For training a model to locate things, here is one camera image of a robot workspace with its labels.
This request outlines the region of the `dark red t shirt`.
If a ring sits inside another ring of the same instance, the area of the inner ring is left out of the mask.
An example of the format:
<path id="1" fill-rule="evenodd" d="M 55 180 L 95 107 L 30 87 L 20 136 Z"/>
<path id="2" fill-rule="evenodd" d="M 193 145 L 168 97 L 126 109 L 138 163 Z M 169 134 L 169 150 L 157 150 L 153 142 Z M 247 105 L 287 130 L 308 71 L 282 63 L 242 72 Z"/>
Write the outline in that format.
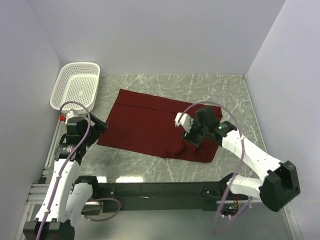
<path id="1" fill-rule="evenodd" d="M 184 140 L 175 126 L 177 113 L 191 103 L 120 89 L 106 123 L 108 129 L 97 144 L 163 159 L 190 162 L 213 161 L 217 143 L 205 139 L 199 147 Z"/>

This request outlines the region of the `white perforated plastic basket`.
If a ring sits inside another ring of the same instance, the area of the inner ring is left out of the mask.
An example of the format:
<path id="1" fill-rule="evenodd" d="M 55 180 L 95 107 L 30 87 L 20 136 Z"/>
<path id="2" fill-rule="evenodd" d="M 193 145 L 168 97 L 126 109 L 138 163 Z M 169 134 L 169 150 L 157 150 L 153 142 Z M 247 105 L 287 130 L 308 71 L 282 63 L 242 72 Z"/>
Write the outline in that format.
<path id="1" fill-rule="evenodd" d="M 73 101 L 92 111 L 98 93 L 100 72 L 100 66 L 93 62 L 72 62 L 63 66 L 50 97 L 50 106 L 59 110 L 65 102 Z"/>

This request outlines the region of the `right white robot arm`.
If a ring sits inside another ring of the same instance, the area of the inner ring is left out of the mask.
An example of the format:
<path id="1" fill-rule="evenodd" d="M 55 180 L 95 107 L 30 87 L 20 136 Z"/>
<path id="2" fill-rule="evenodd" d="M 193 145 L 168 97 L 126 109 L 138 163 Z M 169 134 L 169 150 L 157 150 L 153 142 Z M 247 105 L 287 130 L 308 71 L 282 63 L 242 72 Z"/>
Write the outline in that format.
<path id="1" fill-rule="evenodd" d="M 211 140 L 240 158 L 258 176 L 231 174 L 219 187 L 222 198 L 230 200 L 235 195 L 246 195 L 278 212 L 301 193 L 297 168 L 291 161 L 283 162 L 260 149 L 232 123 L 218 120 L 210 106 L 198 109 L 195 118 L 179 112 L 174 122 L 176 127 L 183 128 L 184 140 L 196 147 L 205 139 Z"/>

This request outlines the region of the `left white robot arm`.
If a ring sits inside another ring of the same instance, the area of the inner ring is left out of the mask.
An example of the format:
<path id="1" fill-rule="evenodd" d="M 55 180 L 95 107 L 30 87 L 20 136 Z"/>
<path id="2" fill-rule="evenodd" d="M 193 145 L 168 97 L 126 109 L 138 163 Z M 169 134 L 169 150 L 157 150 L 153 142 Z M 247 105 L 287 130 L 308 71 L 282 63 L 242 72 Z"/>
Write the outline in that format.
<path id="1" fill-rule="evenodd" d="M 66 133 L 54 151 L 53 174 L 46 195 L 33 221 L 27 221 L 27 240 L 72 240 L 75 223 L 87 201 L 100 196 L 96 176 L 76 177 L 87 149 L 107 130 L 108 125 L 89 113 L 74 110 L 61 115 Z"/>

